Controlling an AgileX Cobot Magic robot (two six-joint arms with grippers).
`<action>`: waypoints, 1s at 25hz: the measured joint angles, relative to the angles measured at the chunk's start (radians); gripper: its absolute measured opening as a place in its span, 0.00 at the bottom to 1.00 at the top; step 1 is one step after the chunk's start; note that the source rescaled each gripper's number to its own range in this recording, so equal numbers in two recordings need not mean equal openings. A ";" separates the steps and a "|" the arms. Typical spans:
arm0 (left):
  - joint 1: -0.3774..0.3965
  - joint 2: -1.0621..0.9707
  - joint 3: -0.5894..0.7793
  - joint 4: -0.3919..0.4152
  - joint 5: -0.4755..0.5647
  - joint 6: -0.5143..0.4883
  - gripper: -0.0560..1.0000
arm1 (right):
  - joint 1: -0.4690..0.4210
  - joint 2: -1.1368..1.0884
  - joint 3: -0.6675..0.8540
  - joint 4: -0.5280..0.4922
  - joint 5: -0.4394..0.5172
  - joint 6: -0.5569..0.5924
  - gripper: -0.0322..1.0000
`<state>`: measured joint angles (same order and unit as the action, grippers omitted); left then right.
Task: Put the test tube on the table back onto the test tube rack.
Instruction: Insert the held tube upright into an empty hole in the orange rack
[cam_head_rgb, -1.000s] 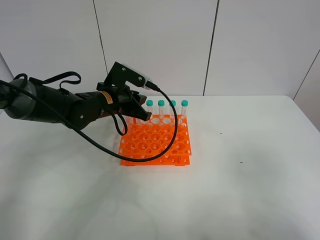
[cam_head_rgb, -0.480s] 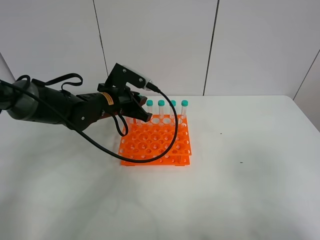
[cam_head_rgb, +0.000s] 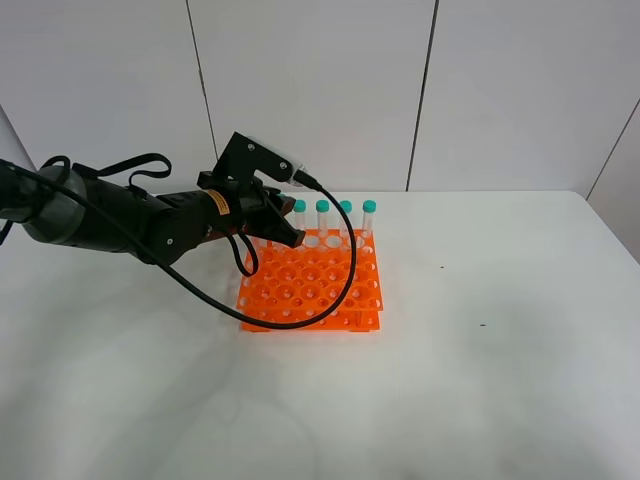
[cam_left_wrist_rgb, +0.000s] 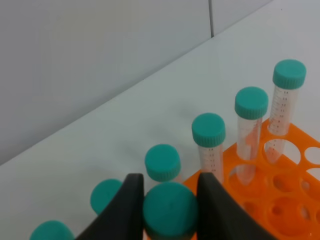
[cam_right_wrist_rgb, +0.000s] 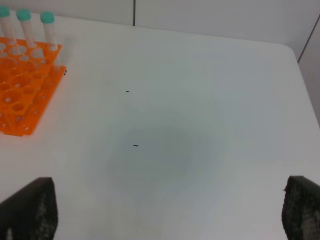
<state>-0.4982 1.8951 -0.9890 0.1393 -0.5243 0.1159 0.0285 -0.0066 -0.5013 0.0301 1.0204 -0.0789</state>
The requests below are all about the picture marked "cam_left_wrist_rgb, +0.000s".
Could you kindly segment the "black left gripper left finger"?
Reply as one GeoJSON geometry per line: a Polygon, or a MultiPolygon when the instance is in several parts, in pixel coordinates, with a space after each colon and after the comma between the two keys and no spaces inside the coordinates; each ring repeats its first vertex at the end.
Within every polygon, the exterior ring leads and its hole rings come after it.
{"type": "Polygon", "coordinates": [[[112,201],[77,239],[142,240],[144,198],[143,174],[128,174],[112,201]]]}

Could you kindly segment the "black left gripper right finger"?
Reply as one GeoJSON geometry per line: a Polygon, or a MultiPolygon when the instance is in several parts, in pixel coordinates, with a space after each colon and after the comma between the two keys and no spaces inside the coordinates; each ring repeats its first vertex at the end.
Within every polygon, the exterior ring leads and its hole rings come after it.
{"type": "Polygon", "coordinates": [[[235,200],[210,172],[197,181],[199,240],[274,240],[235,200]]]}

